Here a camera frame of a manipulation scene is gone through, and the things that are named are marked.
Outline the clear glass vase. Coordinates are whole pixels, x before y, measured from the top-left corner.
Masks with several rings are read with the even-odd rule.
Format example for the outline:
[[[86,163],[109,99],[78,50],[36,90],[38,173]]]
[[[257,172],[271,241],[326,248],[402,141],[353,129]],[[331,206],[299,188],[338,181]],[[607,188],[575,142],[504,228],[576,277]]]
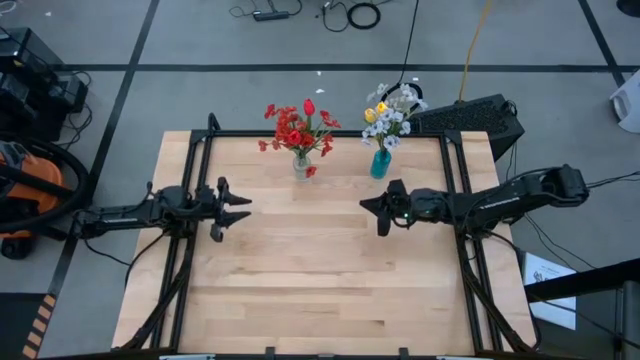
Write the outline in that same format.
[[[295,156],[293,160],[293,169],[297,181],[305,182],[308,180],[306,172],[311,166],[311,160],[308,156]]]

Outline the black computer tower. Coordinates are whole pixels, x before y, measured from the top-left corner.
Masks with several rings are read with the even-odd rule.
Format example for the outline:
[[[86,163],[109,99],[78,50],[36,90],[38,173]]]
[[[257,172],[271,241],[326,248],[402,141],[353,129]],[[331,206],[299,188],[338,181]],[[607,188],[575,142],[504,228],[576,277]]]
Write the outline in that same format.
[[[415,133],[485,132],[495,161],[525,133],[517,119],[515,103],[506,100],[502,94],[415,113],[409,123]]]

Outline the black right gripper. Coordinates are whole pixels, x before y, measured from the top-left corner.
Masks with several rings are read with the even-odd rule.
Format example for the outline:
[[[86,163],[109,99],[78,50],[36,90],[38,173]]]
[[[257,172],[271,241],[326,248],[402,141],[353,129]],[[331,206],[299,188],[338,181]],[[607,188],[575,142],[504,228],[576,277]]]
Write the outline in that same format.
[[[391,225],[409,229],[418,222],[453,223],[444,192],[420,188],[408,193],[402,180],[392,180],[381,196],[363,199],[360,203],[371,213],[377,213],[378,236],[387,236]]]

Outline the white plastic appliance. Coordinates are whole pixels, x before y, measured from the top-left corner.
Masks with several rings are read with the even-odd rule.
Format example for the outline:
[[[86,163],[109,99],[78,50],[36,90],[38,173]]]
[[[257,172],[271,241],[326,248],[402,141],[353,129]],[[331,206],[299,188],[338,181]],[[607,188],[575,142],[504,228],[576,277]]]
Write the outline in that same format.
[[[609,100],[618,125],[629,133],[640,134],[640,70],[621,85]]]

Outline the black power supply box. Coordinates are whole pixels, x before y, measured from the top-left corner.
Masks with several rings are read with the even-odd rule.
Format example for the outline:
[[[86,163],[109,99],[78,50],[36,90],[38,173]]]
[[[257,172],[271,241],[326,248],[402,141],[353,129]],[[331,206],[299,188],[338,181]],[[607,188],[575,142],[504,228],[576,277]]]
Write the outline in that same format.
[[[59,75],[52,83],[49,96],[69,113],[80,113],[85,105],[88,86],[73,73]]]

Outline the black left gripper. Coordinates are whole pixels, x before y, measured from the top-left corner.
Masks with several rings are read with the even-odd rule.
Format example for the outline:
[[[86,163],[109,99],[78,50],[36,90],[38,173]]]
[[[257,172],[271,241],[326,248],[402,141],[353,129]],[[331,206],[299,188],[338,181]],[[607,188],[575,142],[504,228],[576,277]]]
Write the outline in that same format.
[[[216,186],[218,193],[215,193],[214,189],[209,185],[204,185],[196,192],[196,200],[198,202],[197,213],[201,219],[212,219],[213,224],[210,229],[210,237],[218,243],[221,243],[224,238],[223,229],[229,228],[234,223],[251,215],[249,211],[240,212],[226,212],[224,210],[225,196],[228,192],[228,182],[225,177],[219,177]],[[250,204],[251,200],[233,195],[227,194],[227,203],[230,206],[246,205]]]

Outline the black metal beam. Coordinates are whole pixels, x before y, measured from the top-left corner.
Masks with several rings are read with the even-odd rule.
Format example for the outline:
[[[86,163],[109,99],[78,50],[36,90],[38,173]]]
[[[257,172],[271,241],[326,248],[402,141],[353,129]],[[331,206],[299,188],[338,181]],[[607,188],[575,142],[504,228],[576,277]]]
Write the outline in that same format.
[[[640,283],[640,258],[537,282],[524,289],[529,302],[538,302],[617,289],[628,281]]]

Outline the red blossom branch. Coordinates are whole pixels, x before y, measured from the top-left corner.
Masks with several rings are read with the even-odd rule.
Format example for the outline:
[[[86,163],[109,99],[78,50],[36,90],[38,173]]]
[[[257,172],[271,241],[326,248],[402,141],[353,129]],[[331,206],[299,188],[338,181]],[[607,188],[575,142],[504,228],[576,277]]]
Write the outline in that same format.
[[[276,124],[279,118],[281,117],[289,118],[291,115],[293,116],[299,115],[303,118],[306,118],[306,115],[303,111],[303,105],[302,105],[302,112],[299,112],[295,106],[277,107],[275,104],[270,104],[267,106],[265,110],[264,118],[267,120],[274,119],[275,129],[276,129]],[[317,111],[316,107],[315,107],[315,113],[312,116],[312,120],[313,120],[312,128],[318,131],[318,148],[316,150],[320,152],[321,157],[324,157],[333,150],[332,143],[334,139],[332,136],[332,131],[335,129],[340,129],[341,124],[328,111],[326,110]],[[259,140],[258,141],[259,150],[261,152],[265,152],[268,149],[273,149],[271,147],[271,141],[273,140],[273,138],[269,141]],[[316,172],[317,172],[317,166],[313,165],[311,162],[311,166],[307,169],[307,172],[306,172],[307,178],[308,179],[312,178],[316,174]]]

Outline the black equipment case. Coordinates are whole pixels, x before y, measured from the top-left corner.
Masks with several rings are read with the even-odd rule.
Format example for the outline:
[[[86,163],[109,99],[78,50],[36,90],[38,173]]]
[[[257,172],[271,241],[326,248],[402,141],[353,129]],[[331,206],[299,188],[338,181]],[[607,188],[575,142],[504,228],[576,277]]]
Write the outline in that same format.
[[[0,130],[58,141],[66,117],[57,75],[29,28],[0,29]]]

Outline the teal glass vase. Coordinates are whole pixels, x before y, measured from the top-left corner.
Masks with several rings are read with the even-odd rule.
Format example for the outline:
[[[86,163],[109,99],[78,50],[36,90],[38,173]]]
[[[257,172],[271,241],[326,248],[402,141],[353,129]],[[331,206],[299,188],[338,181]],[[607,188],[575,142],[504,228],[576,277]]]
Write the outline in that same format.
[[[374,179],[383,179],[387,174],[391,160],[392,155],[389,151],[376,151],[370,167],[370,176]]]

